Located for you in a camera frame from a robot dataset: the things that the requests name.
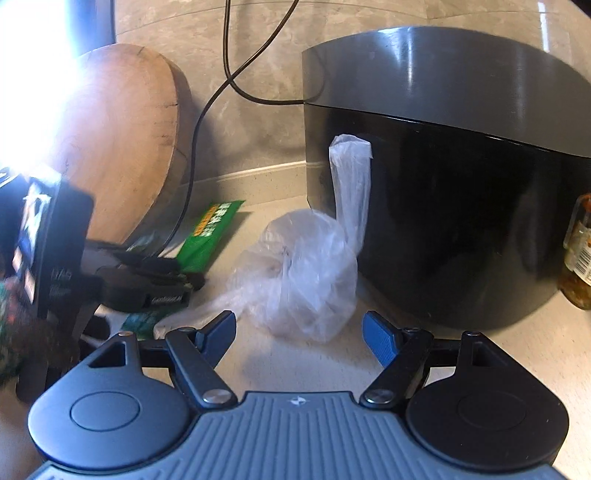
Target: power cord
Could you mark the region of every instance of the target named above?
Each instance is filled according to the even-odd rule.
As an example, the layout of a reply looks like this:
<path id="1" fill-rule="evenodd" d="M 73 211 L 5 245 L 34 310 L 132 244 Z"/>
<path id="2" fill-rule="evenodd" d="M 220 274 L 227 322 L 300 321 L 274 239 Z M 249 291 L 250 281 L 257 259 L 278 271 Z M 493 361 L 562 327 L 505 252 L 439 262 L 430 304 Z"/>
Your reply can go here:
<path id="1" fill-rule="evenodd" d="M 285 16 L 283 17 L 283 19 L 281 20 L 281 22 L 279 23 L 279 25 L 275 29 L 275 31 L 269 37 L 269 39 L 271 41 L 273 41 L 275 39 L 275 37 L 279 34 L 281 29 L 283 28 L 283 26 L 290 19 L 291 14 L 294 12 L 294 10 L 296 9 L 297 4 L 299 2 L 300 2 L 300 0 L 294 0 L 294 2 L 291 4 L 290 9 L 287 11 Z M 232 0 L 226 0 L 226 7 L 224 10 L 224 17 L 223 17 L 223 48 L 222 48 L 222 50 L 223 50 L 223 69 L 224 69 L 224 73 L 226 74 L 226 78 L 228 80 L 230 80 L 230 86 L 241 97 L 245 98 L 246 100 L 250 100 L 251 102 L 254 102 L 254 103 L 260 103 L 261 105 L 303 105 L 304 101 L 300 100 L 300 99 L 299 100 L 268 100 L 265 98 L 255 97 L 254 95 L 251 95 L 250 93 L 246 93 L 238 85 L 236 85 L 234 80 L 232 80 L 232 72 L 230 70 L 230 60 L 229 60 L 229 55 L 228 55 L 228 51 L 229 51 L 228 41 L 229 41 L 229 36 L 230 36 L 230 7 L 231 7 L 231 5 L 232 5 Z"/>
<path id="2" fill-rule="evenodd" d="M 195 166 L 197 163 L 197 161 L 196 161 L 197 137 L 199 135 L 199 128 L 201 127 L 201 124 L 203 123 L 203 119 L 205 118 L 205 115 L 207 114 L 209 109 L 212 107 L 213 103 L 222 94 L 222 92 L 228 86 L 231 85 L 232 88 L 234 88 L 234 90 L 236 90 L 236 92 L 239 93 L 240 95 L 242 95 L 244 98 L 247 98 L 248 100 L 251 100 L 256 103 L 263 103 L 264 105 L 301 105 L 302 103 L 304 103 L 303 100 L 265 100 L 265 99 L 260 99 L 260 98 L 254 97 L 254 96 L 249 95 L 248 93 L 244 92 L 243 90 L 240 89 L 240 87 L 238 87 L 234 83 L 234 80 L 236 79 L 236 77 L 238 77 L 238 75 L 240 75 L 242 72 L 244 72 L 244 70 L 246 70 L 248 68 L 248 66 L 253 61 L 255 61 L 259 56 L 261 56 L 261 54 L 267 49 L 267 47 L 269 45 L 271 45 L 273 40 L 275 40 L 275 37 L 279 34 L 279 32 L 281 31 L 283 26 L 287 23 L 287 21 L 291 17 L 291 14 L 295 10 L 295 8 L 299 2 L 300 2 L 300 0 L 293 1 L 293 3 L 290 6 L 290 9 L 287 11 L 285 16 L 281 20 L 281 22 L 279 22 L 279 25 L 277 25 L 277 28 L 275 29 L 275 31 L 271 34 L 271 36 L 269 38 L 267 38 L 266 42 L 263 43 L 263 45 L 261 45 L 260 48 L 256 52 L 254 52 L 254 54 L 246 62 L 244 62 L 242 65 L 240 65 L 234 73 L 231 73 L 229 66 L 226 67 L 228 65 L 228 32 L 229 32 L 229 26 L 230 26 L 231 0 L 226 0 L 226 9 L 225 9 L 225 14 L 224 14 L 224 35 L 223 35 L 223 55 L 224 55 L 224 70 L 226 72 L 226 81 L 219 86 L 219 88 L 214 92 L 214 94 L 211 96 L 211 98 L 207 101 L 207 103 L 203 107 L 203 110 L 201 111 L 201 114 L 199 115 L 199 118 L 197 119 L 197 123 L 195 124 L 195 129 L 193 130 L 193 139 L 191 142 L 191 159 L 190 159 L 190 163 L 189 163 L 189 165 L 190 165 L 190 167 L 189 167 L 189 185 L 187 186 L 187 194 L 185 197 L 183 210 L 181 210 L 181 213 L 178 216 L 177 222 L 174 225 L 174 228 L 172 229 L 172 231 L 170 232 L 168 238 L 164 241 L 162 246 L 158 250 L 156 250 L 156 252 L 154 253 L 154 256 L 156 256 L 156 257 L 159 256 L 170 245 L 170 242 L 173 240 L 174 236 L 178 233 L 178 230 L 180 229 L 180 226 L 183 223 L 185 216 L 187 215 L 187 211 L 189 209 L 189 204 L 191 202 L 191 195 L 193 193 L 193 183 L 195 181 Z"/>

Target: black appliance body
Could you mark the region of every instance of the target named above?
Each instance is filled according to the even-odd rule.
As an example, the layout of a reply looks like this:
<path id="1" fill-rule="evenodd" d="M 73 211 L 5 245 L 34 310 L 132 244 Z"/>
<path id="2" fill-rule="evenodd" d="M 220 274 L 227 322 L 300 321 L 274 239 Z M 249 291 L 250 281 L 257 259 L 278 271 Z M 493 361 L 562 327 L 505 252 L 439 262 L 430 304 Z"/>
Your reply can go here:
<path id="1" fill-rule="evenodd" d="M 371 142 L 359 272 L 419 321 L 490 329 L 556 292 L 591 190 L 591 85 L 506 38 L 401 27 L 303 54 L 308 200 L 334 216 L 328 149 Z"/>

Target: plastic bag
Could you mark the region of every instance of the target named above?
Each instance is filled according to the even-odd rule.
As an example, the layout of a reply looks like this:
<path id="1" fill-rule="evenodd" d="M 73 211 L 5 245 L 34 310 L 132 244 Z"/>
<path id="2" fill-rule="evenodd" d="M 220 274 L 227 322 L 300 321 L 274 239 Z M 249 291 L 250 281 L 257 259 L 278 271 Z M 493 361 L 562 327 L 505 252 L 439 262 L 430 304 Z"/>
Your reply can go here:
<path id="1" fill-rule="evenodd" d="M 371 158 L 371 143 L 353 135 L 339 135 L 330 144 L 336 219 L 345 230 L 347 242 L 355 255 L 361 252 L 368 223 Z"/>
<path id="2" fill-rule="evenodd" d="M 337 220 L 308 209 L 273 220 L 241 253 L 224 293 L 161 320 L 154 336 L 201 327 L 222 310 L 232 310 L 238 319 L 248 318 L 277 336 L 318 342 L 335 337 L 357 302 L 356 254 L 367 222 L 370 159 L 368 142 L 336 137 L 330 161 Z"/>

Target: gray lid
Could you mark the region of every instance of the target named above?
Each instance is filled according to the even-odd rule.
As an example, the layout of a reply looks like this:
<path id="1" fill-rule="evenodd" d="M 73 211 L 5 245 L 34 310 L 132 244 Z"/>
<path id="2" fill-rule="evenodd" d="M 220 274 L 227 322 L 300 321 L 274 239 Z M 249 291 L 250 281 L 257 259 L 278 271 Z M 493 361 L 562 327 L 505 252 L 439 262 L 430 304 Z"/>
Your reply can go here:
<path id="1" fill-rule="evenodd" d="M 591 157 L 591 85 L 532 46 L 471 30 L 399 27 L 303 54 L 304 98 Z"/>

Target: green package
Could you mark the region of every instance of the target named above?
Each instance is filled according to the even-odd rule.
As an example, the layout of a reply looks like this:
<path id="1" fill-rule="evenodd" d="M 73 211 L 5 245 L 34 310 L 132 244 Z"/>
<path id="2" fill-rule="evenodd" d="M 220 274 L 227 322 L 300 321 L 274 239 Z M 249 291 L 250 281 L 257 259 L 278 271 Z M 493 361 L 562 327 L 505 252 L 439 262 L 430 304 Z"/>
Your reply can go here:
<path id="1" fill-rule="evenodd" d="M 244 200 L 212 203 L 185 240 L 177 260 L 183 272 L 203 272 L 222 234 Z"/>

